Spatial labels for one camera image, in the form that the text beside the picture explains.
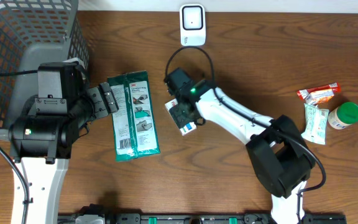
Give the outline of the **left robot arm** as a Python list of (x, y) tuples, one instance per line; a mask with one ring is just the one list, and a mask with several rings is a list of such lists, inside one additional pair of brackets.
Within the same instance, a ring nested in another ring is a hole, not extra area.
[(88, 123), (118, 111), (108, 83), (91, 88), (79, 60), (43, 63), (32, 106), (9, 128), (14, 178), (12, 223), (56, 223), (71, 149)]

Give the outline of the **white green box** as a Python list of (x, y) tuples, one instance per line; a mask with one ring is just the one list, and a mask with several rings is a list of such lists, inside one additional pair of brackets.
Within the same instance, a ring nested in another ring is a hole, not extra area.
[(196, 124), (191, 117), (191, 105), (179, 103), (177, 99), (174, 98), (166, 103), (165, 107), (182, 136), (196, 130)]

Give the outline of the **large green box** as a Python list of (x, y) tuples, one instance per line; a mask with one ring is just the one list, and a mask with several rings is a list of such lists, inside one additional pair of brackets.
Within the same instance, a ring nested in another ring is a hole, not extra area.
[(108, 78), (118, 111), (112, 114), (116, 160), (160, 153), (147, 71)]

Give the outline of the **orange small box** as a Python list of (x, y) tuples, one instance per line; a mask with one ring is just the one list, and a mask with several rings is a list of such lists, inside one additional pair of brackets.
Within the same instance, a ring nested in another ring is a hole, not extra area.
[(332, 89), (314, 91), (305, 98), (305, 103), (308, 105), (317, 105), (329, 101), (334, 96)]

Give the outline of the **red stick sachet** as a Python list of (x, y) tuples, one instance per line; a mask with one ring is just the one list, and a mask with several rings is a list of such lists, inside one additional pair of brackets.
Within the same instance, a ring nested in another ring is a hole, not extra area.
[(334, 83), (323, 85), (323, 86), (308, 88), (308, 89), (304, 89), (304, 90), (298, 90), (296, 92), (296, 94), (298, 95), (298, 97), (301, 100), (304, 100), (310, 93), (312, 93), (314, 91), (321, 91), (321, 90), (328, 90), (328, 89), (332, 89), (332, 91), (334, 93), (340, 93), (341, 92), (340, 84), (338, 84), (338, 82), (334, 82)]

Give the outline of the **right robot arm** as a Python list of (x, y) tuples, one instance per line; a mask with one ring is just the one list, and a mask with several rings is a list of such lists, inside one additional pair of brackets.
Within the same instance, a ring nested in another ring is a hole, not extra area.
[(316, 159), (294, 122), (258, 114), (228, 97), (215, 82), (195, 82), (183, 69), (164, 82), (177, 100), (170, 114), (179, 127), (190, 121), (211, 121), (242, 142), (259, 182), (272, 196), (275, 223), (301, 223), (303, 191)]

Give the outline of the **green lid jar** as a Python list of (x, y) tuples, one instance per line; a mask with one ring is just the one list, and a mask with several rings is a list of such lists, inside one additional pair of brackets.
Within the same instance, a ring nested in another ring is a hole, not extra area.
[(345, 129), (358, 122), (358, 105), (353, 102), (343, 103), (328, 115), (328, 124), (334, 129)]

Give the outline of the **teal snack packet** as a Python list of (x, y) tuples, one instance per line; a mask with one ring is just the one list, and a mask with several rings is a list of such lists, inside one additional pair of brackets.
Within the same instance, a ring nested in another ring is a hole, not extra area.
[(316, 143), (326, 144), (326, 125), (328, 120), (329, 110), (320, 109), (317, 106), (304, 104), (306, 127), (301, 134), (302, 138)]

